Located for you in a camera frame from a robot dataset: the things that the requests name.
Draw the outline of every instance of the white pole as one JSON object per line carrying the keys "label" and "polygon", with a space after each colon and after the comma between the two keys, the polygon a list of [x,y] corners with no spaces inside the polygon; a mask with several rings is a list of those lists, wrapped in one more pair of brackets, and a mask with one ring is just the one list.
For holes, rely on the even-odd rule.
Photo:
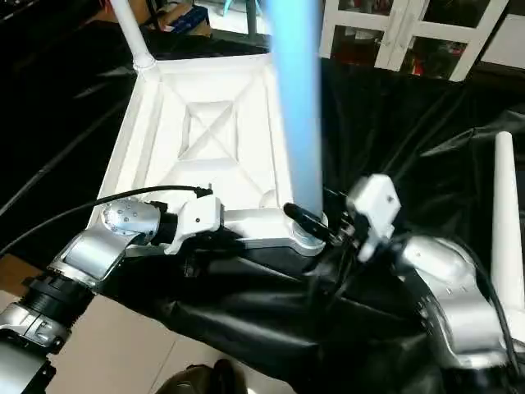
{"label": "white pole", "polygon": [[522,239],[512,135],[495,138],[492,282],[505,309],[525,309]]}
{"label": "white pole", "polygon": [[127,0],[111,0],[113,11],[126,37],[133,64],[137,71],[149,69],[155,65],[155,59],[148,51],[144,37],[140,33],[139,25]]}
{"label": "white pole", "polygon": [[292,194],[321,218],[319,1],[271,0],[268,6]]}

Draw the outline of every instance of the wire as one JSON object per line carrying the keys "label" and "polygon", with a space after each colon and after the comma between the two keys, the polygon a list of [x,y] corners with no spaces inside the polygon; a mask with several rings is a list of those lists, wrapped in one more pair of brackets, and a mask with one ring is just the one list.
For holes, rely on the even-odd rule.
{"label": "wire", "polygon": [[510,365],[515,374],[514,377],[519,378],[521,374],[521,369],[519,368],[518,356],[516,355],[516,350],[514,349],[514,341],[513,341],[512,335],[510,334],[509,323],[507,322],[507,318],[505,316],[503,306],[501,305],[500,298],[495,292],[495,288],[494,288],[494,285],[492,284],[491,277],[489,276],[485,268],[482,266],[481,262],[479,261],[479,258],[473,252],[473,250],[471,250],[465,244],[460,245],[460,246],[462,246],[467,251],[467,253],[470,254],[474,262],[474,265],[476,266],[477,272],[480,274],[480,277],[485,282],[489,299],[492,301],[495,312],[498,315],[498,319],[500,321],[501,331],[503,333],[503,339],[505,342],[505,349],[507,351],[507,357],[509,358]]}
{"label": "wire", "polygon": [[[432,234],[429,231],[409,231],[407,233],[401,234],[399,236],[393,237],[390,240],[389,245],[392,246],[392,244],[399,244],[401,241],[405,241],[410,236],[414,235],[421,235],[421,236],[431,236],[431,237],[438,237],[443,238],[443,236],[439,236],[436,234]],[[498,316],[498,320],[500,321],[501,331],[503,333],[503,339],[505,343],[505,350],[507,353],[507,358],[509,359],[510,365],[512,367],[514,377],[519,378],[521,374],[521,369],[519,368],[518,363],[518,357],[516,355],[516,350],[514,349],[514,341],[510,334],[509,329],[509,323],[507,322],[507,318],[504,313],[503,306],[501,305],[500,298],[498,297],[494,285],[492,284],[491,277],[485,270],[485,268],[482,266],[482,263],[477,257],[477,254],[462,240],[458,239],[457,237],[450,237],[447,236],[447,238],[451,238],[453,242],[458,244],[460,247],[462,247],[472,258],[472,261],[474,262],[474,267],[477,270],[477,272],[480,275],[480,278],[483,280],[486,286],[487,295],[490,301],[492,301],[492,304],[494,306],[495,312]]]}
{"label": "wire", "polygon": [[[432,236],[432,237],[439,237],[435,234],[431,234],[429,232],[424,231],[409,231],[397,236],[394,236],[390,239],[387,245],[382,247],[374,256],[372,261],[378,261],[380,260],[379,254],[382,254],[386,250],[392,250],[392,247],[395,247],[396,245],[399,245],[399,243],[406,241],[409,237],[415,236],[415,235],[422,235],[422,236]],[[471,256],[472,261],[474,262],[474,267],[477,270],[477,272],[480,275],[480,278],[483,280],[483,282],[486,285],[486,290],[488,293],[489,300],[492,301],[492,304],[494,305],[495,312],[498,316],[498,320],[500,321],[501,331],[503,333],[503,339],[505,343],[505,350],[507,353],[507,358],[509,359],[510,365],[512,367],[514,377],[519,378],[521,374],[521,369],[519,368],[519,362],[518,362],[518,356],[516,354],[516,350],[514,349],[514,340],[510,334],[509,329],[509,323],[507,322],[507,318],[504,313],[503,306],[501,305],[500,298],[498,297],[494,285],[492,284],[491,278],[485,268],[482,266],[479,258],[477,257],[477,254],[474,253],[474,251],[466,245],[462,240],[453,239],[455,243],[457,243],[459,246],[461,246],[465,251]],[[357,272],[355,274],[350,274],[350,268],[351,263],[349,263],[349,266],[345,270],[345,273],[343,275],[343,282],[340,284],[340,287],[335,292],[335,294],[332,297],[331,303],[327,306],[328,309],[331,309],[333,304],[336,302],[337,299],[339,299],[343,293],[345,293],[349,286],[354,282],[355,278],[358,277],[361,272],[366,269],[370,265],[371,262],[368,262],[367,264],[362,265],[359,267]],[[525,364],[525,357],[520,357],[521,362]]]}
{"label": "wire", "polygon": [[68,209],[65,212],[59,213],[57,216],[54,216],[52,218],[49,218],[45,222],[41,222],[39,225],[34,226],[30,228],[28,231],[24,232],[22,235],[18,236],[15,240],[11,241],[9,244],[4,246],[2,250],[0,250],[0,258],[3,257],[7,251],[12,248],[14,245],[18,244],[20,241],[24,240],[28,236],[33,235],[35,232],[40,230],[41,228],[46,227],[48,224],[51,224],[59,219],[64,218],[65,216],[71,215],[72,213],[77,213],[79,211],[83,211],[84,209],[88,208],[94,208],[97,205],[110,203],[112,201],[115,201],[116,199],[124,199],[125,197],[131,197],[132,195],[141,195],[144,193],[151,193],[154,191],[164,191],[164,190],[186,190],[186,191],[193,191],[197,197],[204,197],[205,195],[210,195],[212,193],[211,189],[204,189],[202,187],[193,187],[193,186],[152,186],[152,187],[143,187],[141,189],[134,189],[125,191],[123,193],[117,193],[115,195],[109,195],[108,197],[102,197],[101,199],[96,199],[95,201],[90,201],[88,203],[79,205],[78,207],[74,207],[71,209]]}
{"label": "wire", "polygon": [[0,217],[18,201],[25,193],[27,193],[33,186],[35,186],[44,176],[50,173],[66,156],[76,148],[78,144],[88,138],[94,131],[96,131],[109,117],[113,116],[119,109],[129,100],[122,100],[115,104],[109,111],[106,111],[99,119],[91,124],[85,131],[78,134],[59,154],[48,161],[42,168],[40,168],[1,208]]}
{"label": "wire", "polygon": [[417,145],[412,149],[412,153],[409,155],[408,158],[404,160],[403,164],[401,165],[401,168],[397,170],[393,175],[392,180],[394,183],[397,183],[399,179],[401,179],[401,177],[403,177],[405,173],[412,167],[412,165],[418,159],[418,155],[420,154],[420,148],[424,144],[426,144],[431,138],[433,138],[438,131],[441,130],[445,123],[450,119],[454,112],[456,112],[459,106],[463,103],[466,96],[467,90],[463,89],[463,91],[459,94],[459,97],[454,101],[454,103],[449,107],[449,109],[445,113],[443,113],[440,119],[436,123],[434,123],[434,125],[430,127],[430,129],[425,133],[425,135],[418,141]]}

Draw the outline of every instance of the glass cabinet door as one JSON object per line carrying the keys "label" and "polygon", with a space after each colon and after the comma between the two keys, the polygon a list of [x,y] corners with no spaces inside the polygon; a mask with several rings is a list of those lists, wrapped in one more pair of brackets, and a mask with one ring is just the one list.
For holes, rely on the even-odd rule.
{"label": "glass cabinet door", "polygon": [[390,15],[394,0],[339,0],[339,10]]}
{"label": "glass cabinet door", "polygon": [[409,0],[326,0],[320,55],[388,68],[408,4]]}
{"label": "glass cabinet door", "polygon": [[423,20],[475,28],[489,2],[491,0],[425,0]]}
{"label": "glass cabinet door", "polygon": [[507,0],[410,0],[388,68],[463,80]]}

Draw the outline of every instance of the black tarp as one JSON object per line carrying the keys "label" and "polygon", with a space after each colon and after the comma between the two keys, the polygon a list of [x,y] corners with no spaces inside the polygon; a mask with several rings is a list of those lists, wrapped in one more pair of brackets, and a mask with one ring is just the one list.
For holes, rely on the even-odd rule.
{"label": "black tarp", "polygon": [[[146,38],[161,58],[262,52],[203,37],[147,32]],[[1,201],[129,97],[135,81],[118,26],[102,23],[17,63],[4,77]],[[347,191],[361,175],[386,172],[403,205],[399,227],[459,236],[488,263],[494,133],[513,132],[521,169],[525,122],[517,105],[522,101],[522,95],[503,89],[323,60],[325,186]],[[96,196],[122,116],[105,121],[0,218],[2,244]],[[329,216],[333,210],[327,199]],[[87,217],[56,223],[12,252],[45,267]],[[388,264],[372,265],[331,302],[324,287],[312,287],[319,259],[286,248],[199,258],[197,277],[184,275],[182,258],[128,261],[105,292],[172,330],[286,380],[298,392],[440,392],[440,373],[412,301]]]}

